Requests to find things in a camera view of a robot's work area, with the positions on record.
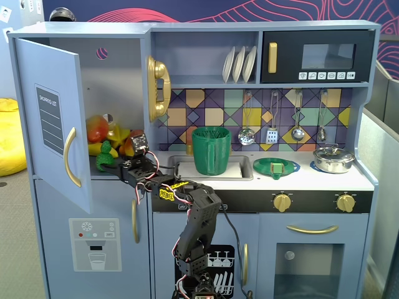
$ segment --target sink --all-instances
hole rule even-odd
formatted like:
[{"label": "sink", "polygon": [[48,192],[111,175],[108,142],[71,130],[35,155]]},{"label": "sink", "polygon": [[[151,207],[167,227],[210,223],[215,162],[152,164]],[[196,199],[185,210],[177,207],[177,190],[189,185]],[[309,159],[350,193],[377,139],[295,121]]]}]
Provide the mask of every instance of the sink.
[{"label": "sink", "polygon": [[219,176],[205,176],[200,174],[193,167],[194,157],[193,156],[170,156],[168,159],[168,166],[174,166],[179,163],[177,175],[179,175],[179,169],[185,167],[186,169],[181,169],[182,179],[197,179],[201,181],[250,181],[254,178],[252,172],[252,165],[249,162],[247,156],[230,156],[228,171]]}]

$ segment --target cup icon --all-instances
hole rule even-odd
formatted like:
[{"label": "cup icon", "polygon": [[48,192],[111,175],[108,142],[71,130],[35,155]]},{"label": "cup icon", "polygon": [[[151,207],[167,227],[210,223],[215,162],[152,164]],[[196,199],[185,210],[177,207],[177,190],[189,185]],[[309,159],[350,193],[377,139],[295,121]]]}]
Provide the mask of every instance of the cup icon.
[{"label": "cup icon", "polygon": [[89,254],[90,264],[92,270],[105,270],[105,258],[107,254],[103,252],[96,252]]}]

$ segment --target toy kitchen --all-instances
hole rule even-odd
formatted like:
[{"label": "toy kitchen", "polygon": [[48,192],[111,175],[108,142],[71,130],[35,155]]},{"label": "toy kitchen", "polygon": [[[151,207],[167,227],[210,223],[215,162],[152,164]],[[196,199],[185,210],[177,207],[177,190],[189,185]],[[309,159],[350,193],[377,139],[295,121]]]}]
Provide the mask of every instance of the toy kitchen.
[{"label": "toy kitchen", "polygon": [[[9,34],[47,298],[360,299],[378,182],[357,146],[379,34],[367,21]],[[216,213],[200,223],[201,205]]]}]

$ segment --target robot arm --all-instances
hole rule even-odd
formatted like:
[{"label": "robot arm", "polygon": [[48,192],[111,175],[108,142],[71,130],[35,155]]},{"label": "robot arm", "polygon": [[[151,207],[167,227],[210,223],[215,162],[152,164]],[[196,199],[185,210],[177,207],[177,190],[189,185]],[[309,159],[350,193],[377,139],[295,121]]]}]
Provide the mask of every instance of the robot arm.
[{"label": "robot arm", "polygon": [[[188,206],[188,222],[173,249],[173,255],[178,261],[180,271],[199,281],[193,298],[222,298],[220,294],[216,294],[212,279],[204,271],[208,266],[207,251],[216,228],[216,216],[221,206],[220,198],[209,186],[182,181],[175,175],[162,174],[159,164],[155,166],[152,160],[146,157],[146,154],[151,152],[148,150],[144,134],[132,137],[132,145],[135,152],[132,159],[119,158],[113,165],[102,167],[106,172],[118,176],[121,181],[135,188],[136,194],[138,187],[143,186],[141,190],[151,191],[154,198],[159,197]],[[178,296],[178,292],[175,291],[173,298]]]}]

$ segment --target yellow bean bag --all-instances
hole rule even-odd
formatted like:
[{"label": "yellow bean bag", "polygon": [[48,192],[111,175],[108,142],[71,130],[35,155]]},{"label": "yellow bean bag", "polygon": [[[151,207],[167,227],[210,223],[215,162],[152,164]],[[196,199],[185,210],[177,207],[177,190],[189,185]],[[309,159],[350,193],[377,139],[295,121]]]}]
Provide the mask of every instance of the yellow bean bag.
[{"label": "yellow bean bag", "polygon": [[0,98],[0,176],[26,168],[24,140],[17,101]]}]

